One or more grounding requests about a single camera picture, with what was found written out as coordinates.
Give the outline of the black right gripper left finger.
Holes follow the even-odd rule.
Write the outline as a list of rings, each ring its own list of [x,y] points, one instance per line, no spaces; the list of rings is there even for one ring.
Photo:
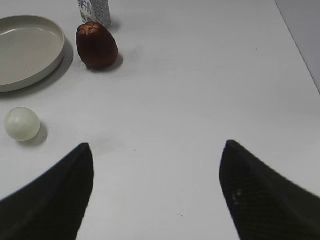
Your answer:
[[[0,201],[2,240],[75,240],[94,186],[94,161],[81,143],[40,177]]]

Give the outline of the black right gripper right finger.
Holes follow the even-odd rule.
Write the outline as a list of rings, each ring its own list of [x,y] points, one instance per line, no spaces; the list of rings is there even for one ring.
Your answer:
[[[241,240],[318,240],[320,198],[235,140],[225,144],[220,186]]]

